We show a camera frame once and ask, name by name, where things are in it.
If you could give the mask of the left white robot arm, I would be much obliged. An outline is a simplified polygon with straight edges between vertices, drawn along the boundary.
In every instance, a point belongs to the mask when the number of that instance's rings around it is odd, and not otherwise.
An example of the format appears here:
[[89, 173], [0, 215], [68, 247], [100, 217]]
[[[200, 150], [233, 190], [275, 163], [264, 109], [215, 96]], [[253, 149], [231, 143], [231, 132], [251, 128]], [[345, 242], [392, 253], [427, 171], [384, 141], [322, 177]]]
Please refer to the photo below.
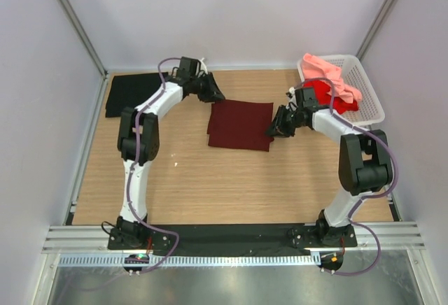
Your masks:
[[109, 249], [142, 249], [157, 233], [165, 241], [179, 242], [176, 232], [148, 223], [146, 190], [151, 165], [160, 149], [159, 123], [191, 94], [204, 103], [225, 98], [203, 59], [166, 58], [157, 69], [161, 84], [154, 94], [125, 108], [120, 117], [117, 147], [123, 160], [125, 186], [122, 208], [110, 231]]

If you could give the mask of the dark red t shirt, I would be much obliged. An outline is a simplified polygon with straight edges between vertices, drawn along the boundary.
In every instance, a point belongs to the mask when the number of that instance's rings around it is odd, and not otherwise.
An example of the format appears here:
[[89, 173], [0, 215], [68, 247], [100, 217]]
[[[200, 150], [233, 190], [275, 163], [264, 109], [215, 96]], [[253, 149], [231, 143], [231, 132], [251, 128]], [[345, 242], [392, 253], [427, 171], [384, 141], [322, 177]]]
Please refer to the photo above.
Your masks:
[[216, 148], [269, 151], [273, 138], [266, 135], [273, 103], [224, 100], [211, 105], [208, 145]]

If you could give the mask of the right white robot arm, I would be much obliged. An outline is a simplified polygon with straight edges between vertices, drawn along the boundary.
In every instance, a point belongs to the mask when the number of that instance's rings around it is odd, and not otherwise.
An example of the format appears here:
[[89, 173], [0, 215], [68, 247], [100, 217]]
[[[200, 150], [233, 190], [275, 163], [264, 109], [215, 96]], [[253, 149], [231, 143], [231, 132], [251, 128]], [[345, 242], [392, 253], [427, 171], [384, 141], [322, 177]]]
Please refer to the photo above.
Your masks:
[[321, 246], [339, 246], [350, 236], [351, 219], [364, 199], [391, 183], [393, 168], [382, 130], [365, 130], [346, 121], [329, 105], [322, 105], [312, 87], [290, 88], [288, 104], [278, 107], [265, 134], [292, 137], [295, 130], [308, 127], [339, 144], [340, 189], [323, 209], [311, 235]]

